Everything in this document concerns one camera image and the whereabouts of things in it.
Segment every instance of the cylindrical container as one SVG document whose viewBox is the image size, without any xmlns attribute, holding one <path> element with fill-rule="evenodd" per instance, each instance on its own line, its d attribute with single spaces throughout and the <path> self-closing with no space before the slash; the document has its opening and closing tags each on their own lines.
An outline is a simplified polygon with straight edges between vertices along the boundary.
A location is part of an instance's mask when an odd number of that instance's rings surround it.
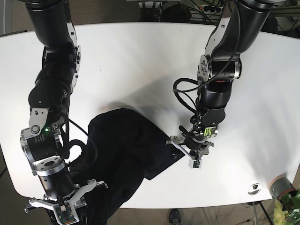
<svg viewBox="0 0 300 225">
<path fill-rule="evenodd" d="M 294 197 L 298 192 L 292 183 L 283 175 L 272 180 L 268 187 L 271 196 L 279 201 L 281 201 L 284 194 L 290 194 Z"/>
<path fill-rule="evenodd" d="M 50 199 L 67 197 L 74 192 L 74 184 L 68 173 L 64 159 L 53 157 L 37 165 L 37 174 Z"/>
</svg>

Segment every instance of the shoe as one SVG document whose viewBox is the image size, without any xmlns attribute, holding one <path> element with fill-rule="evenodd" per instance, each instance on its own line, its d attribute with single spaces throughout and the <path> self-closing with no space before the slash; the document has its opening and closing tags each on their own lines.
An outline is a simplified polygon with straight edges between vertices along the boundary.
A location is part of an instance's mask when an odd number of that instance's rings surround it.
<svg viewBox="0 0 300 225">
<path fill-rule="evenodd" d="M 181 217 L 179 210 L 171 210 L 169 212 L 169 223 L 170 225 L 181 225 Z"/>
</svg>

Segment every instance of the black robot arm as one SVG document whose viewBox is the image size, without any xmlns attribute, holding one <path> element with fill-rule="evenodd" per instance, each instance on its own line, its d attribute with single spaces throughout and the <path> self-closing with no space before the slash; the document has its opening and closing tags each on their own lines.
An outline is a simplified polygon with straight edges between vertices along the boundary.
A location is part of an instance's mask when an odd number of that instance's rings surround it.
<svg viewBox="0 0 300 225">
<path fill-rule="evenodd" d="M 103 181 L 94 179 L 79 187 L 71 176 L 71 173 L 90 168 L 97 159 L 97 148 L 92 140 L 95 153 L 92 162 L 86 160 L 87 148 L 83 142 L 69 140 L 69 122 L 72 121 L 68 111 L 78 78 L 80 46 L 77 45 L 68 0 L 21 1 L 26 2 L 36 35 L 45 46 L 42 69 L 29 94 L 29 128 L 21 131 L 22 149 L 33 175 L 37 175 L 42 183 L 45 196 L 43 200 L 30 199 L 25 212 L 43 207 L 60 225 L 77 223 L 80 219 L 76 210 L 86 206 L 83 195 L 99 185 L 107 187 Z M 83 162 L 66 164 L 65 159 L 69 158 L 74 145 L 82 149 Z"/>
<path fill-rule="evenodd" d="M 218 125 L 225 119 L 225 107 L 231 96 L 233 81 L 241 76 L 240 54 L 253 44 L 274 3 L 272 0 L 231 0 L 226 5 L 228 8 L 234 6 L 234 10 L 230 16 L 226 10 L 223 11 L 218 26 L 207 42 L 205 54 L 200 58 L 197 80 L 181 78 L 173 86 L 176 98 L 194 113 L 190 120 L 193 126 L 189 131 L 180 126 L 182 135 L 171 136 L 167 143 L 185 154 L 187 152 L 181 145 L 191 149 L 188 156 L 192 168 L 201 167 L 201 157 L 208 154 L 207 146 L 213 146 L 208 139 L 217 135 Z M 193 83 L 197 87 L 179 90 L 177 85 L 180 82 Z M 179 96 L 194 90 L 198 94 L 195 109 Z"/>
</svg>

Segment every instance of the white tabletop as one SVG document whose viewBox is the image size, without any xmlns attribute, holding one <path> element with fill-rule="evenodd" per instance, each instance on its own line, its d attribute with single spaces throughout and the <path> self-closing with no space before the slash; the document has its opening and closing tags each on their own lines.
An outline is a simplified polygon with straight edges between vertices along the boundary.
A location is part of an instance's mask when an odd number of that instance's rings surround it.
<svg viewBox="0 0 300 225">
<path fill-rule="evenodd" d="M 142 112 L 167 135 L 190 128 L 191 113 L 172 92 L 180 77 L 196 79 L 213 26 L 115 23 L 77 26 L 82 47 L 70 118 L 87 130 L 91 119 L 122 105 Z M 28 95 L 42 65 L 43 46 L 34 32 L 0 38 L 0 143 L 16 191 L 42 198 L 20 146 L 28 127 Z M 287 172 L 293 181 L 300 162 L 300 41 L 260 33 L 242 54 L 243 73 L 234 81 L 226 119 L 203 157 L 190 169 L 184 157 L 151 181 L 144 180 L 124 208 L 185 208 L 269 199 L 267 183 Z M 86 137 L 71 126 L 71 139 Z M 71 150 L 74 159 L 79 150 Z M 251 185 L 262 190 L 248 194 Z"/>
</svg>

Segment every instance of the black garment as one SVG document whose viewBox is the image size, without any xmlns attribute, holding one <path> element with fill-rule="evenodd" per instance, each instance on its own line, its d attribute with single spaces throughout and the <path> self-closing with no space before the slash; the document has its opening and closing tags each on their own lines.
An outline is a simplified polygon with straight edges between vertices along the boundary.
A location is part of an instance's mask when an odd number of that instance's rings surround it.
<svg viewBox="0 0 300 225">
<path fill-rule="evenodd" d="M 97 187 L 85 195 L 88 224 L 106 224 L 109 217 L 135 193 L 144 178 L 151 180 L 184 155 L 171 158 L 169 137 L 148 119 L 129 109 L 118 109 L 95 117 L 89 135 L 98 149 L 90 171 L 74 177 L 86 185 L 95 178 L 104 180 L 108 189 Z M 93 146 L 88 141 L 89 157 Z"/>
</svg>

